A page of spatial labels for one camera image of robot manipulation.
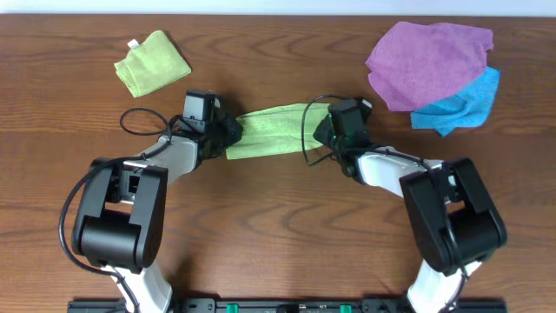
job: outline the robotic arm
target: robotic arm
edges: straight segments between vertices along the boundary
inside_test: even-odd
[[[166,189],[179,176],[241,139],[242,127],[219,110],[221,101],[211,92],[188,91],[179,118],[180,130],[160,136],[140,155],[152,155],[167,145],[166,149],[152,157],[102,168],[87,182],[72,232],[72,250],[93,266],[119,273],[129,290],[114,278],[125,302],[71,302],[68,312],[105,313],[122,305],[129,312],[143,313],[238,313],[241,308],[249,313],[439,312],[447,303],[450,309],[454,306],[468,276],[506,242],[504,224],[471,161],[421,160],[371,143],[365,130],[372,112],[370,103],[347,99],[330,105],[330,114],[314,138],[335,152],[346,176],[404,197],[417,245],[425,258],[417,281],[407,293],[409,306],[402,300],[383,298],[358,303],[171,302],[172,289],[156,263]],[[105,162],[97,159],[91,169]],[[133,205],[130,214],[105,208],[105,203],[120,202]],[[463,202],[464,209],[448,215],[448,202]],[[457,310],[505,311],[500,303],[463,303]]]

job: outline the white tag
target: white tag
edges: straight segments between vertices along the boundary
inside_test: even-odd
[[[135,39],[133,39],[132,41],[128,42],[128,46],[130,49],[135,49],[141,45]]]

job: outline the green cloth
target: green cloth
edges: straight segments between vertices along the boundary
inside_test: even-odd
[[[322,146],[313,138],[322,119],[328,114],[329,103],[314,103],[305,117],[305,149]],[[243,137],[226,149],[228,160],[264,157],[301,151],[301,118],[306,103],[283,105],[238,117]]]
[[[116,74],[128,86],[133,97],[147,95],[191,72],[189,65],[161,30],[150,34],[114,66]]]

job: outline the wooden table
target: wooden table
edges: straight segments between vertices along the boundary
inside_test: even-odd
[[[364,62],[397,21],[494,31],[500,90],[486,124],[440,138],[387,110]],[[126,43],[165,30],[193,73],[134,99],[115,74]],[[153,137],[120,114],[182,112],[187,89],[216,90],[234,113],[323,93],[374,103],[373,138],[426,158],[471,157],[509,232],[465,296],[503,296],[512,312],[556,306],[556,20],[459,17],[0,16],[0,311],[61,312],[74,297],[118,297],[73,266],[56,226],[96,157],[135,154]],[[156,121],[145,119],[142,129]],[[75,201],[67,231],[75,218]],[[211,160],[169,189],[159,261],[180,295],[362,297],[400,294],[421,257],[398,197],[300,153]]]

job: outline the purple cloth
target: purple cloth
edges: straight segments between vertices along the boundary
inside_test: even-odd
[[[368,81],[392,111],[414,111],[450,97],[487,68],[491,30],[451,23],[398,22],[365,62]]]

